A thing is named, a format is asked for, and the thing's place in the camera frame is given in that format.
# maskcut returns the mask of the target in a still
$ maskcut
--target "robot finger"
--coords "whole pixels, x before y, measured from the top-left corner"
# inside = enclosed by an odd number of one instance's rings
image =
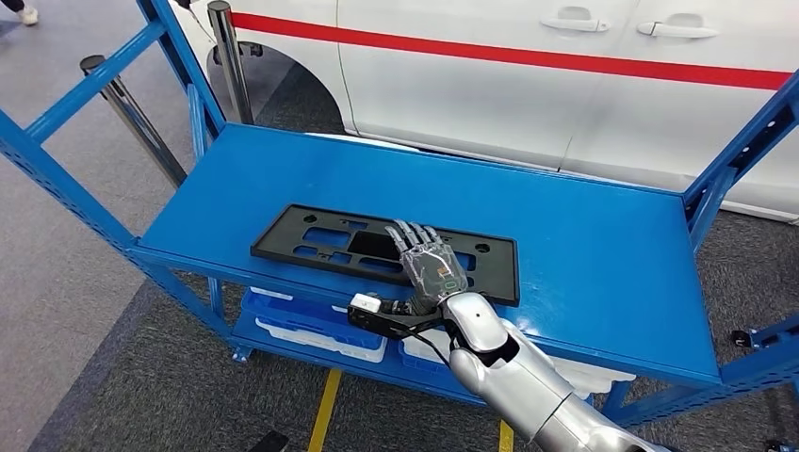
[[[438,235],[438,233],[435,231],[435,229],[433,229],[430,226],[425,226],[425,231],[427,231],[427,234],[430,235],[430,237],[432,238],[433,242],[435,242],[435,243],[437,243],[439,245],[443,245],[444,244],[444,242],[441,241],[441,237]]]
[[[397,251],[399,251],[400,254],[408,250],[408,244],[405,243],[405,239],[402,238],[402,234],[394,229],[393,226],[386,226],[385,231],[391,235],[391,238],[394,239],[394,245],[397,246]]]
[[[410,226],[408,226],[408,223],[401,219],[395,219],[394,222],[397,223],[399,228],[405,233],[405,237],[407,237],[408,242],[411,244],[411,248],[419,244],[419,239],[416,237],[416,233],[413,229],[411,229]]]
[[[419,235],[419,238],[422,239],[422,243],[432,243],[432,240],[430,239],[430,236],[427,235],[425,230],[422,229],[422,227],[419,226],[418,223],[415,223],[415,222],[411,221],[411,227],[414,228],[416,233]]]

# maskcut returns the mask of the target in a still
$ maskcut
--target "person's foot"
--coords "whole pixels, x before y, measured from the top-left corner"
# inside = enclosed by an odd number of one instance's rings
[[[27,26],[35,25],[39,22],[39,12],[32,7],[23,8],[17,15],[20,16],[20,22]]]

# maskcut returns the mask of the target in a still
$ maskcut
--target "yellow floor line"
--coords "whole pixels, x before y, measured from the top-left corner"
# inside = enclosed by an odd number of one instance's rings
[[[341,370],[330,369],[327,374],[322,400],[319,402],[317,422],[314,423],[314,431],[311,433],[311,443],[308,445],[308,452],[321,452],[322,450],[324,438],[327,435],[327,426],[330,424],[330,416],[333,414],[335,393],[338,392],[338,383],[340,381]]]
[[[499,452],[514,452],[514,430],[505,421],[499,421]]]

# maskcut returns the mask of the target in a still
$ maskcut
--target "stanchion post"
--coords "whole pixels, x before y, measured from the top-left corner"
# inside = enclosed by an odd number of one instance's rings
[[[211,19],[211,27],[214,29],[214,36],[217,39],[225,83],[230,92],[230,100],[237,116],[236,120],[252,124],[254,123],[253,111],[250,107],[250,96],[247,94],[241,57],[238,54],[236,31],[231,22],[230,4],[221,0],[209,3],[208,15]]]
[[[89,75],[104,61],[106,58],[102,55],[87,56],[80,61],[80,69],[84,75]],[[120,77],[114,78],[101,93],[170,183],[175,188],[180,186],[186,180],[186,172]]]

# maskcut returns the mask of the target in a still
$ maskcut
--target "robotic arm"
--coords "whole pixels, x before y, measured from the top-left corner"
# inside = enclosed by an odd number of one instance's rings
[[[386,230],[416,294],[407,302],[358,294],[348,308],[350,323],[394,339],[413,335],[433,349],[418,334],[444,325],[451,341],[448,366],[458,381],[545,452],[668,452],[572,394],[574,387],[541,349],[500,319],[482,295],[466,291],[463,268],[433,228],[397,224],[399,230]]]

